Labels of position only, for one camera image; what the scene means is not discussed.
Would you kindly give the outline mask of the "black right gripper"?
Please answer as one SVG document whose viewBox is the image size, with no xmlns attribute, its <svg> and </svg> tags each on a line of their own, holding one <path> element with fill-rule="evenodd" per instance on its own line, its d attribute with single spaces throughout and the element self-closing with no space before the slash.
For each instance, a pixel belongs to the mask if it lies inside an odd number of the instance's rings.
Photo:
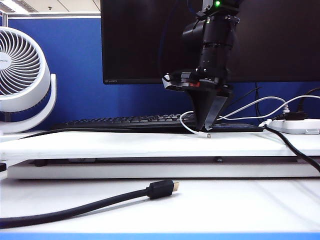
<svg viewBox="0 0 320 240">
<path fill-rule="evenodd" d="M 233 87 L 225 79 L 209 76 L 197 69 L 182 70 L 179 77 L 180 82 L 186 84 L 182 88 L 187 90 L 192 101 L 196 129 L 202 130 L 205 125 L 207 131 L 211 130 L 232 97 Z"/>
</svg>

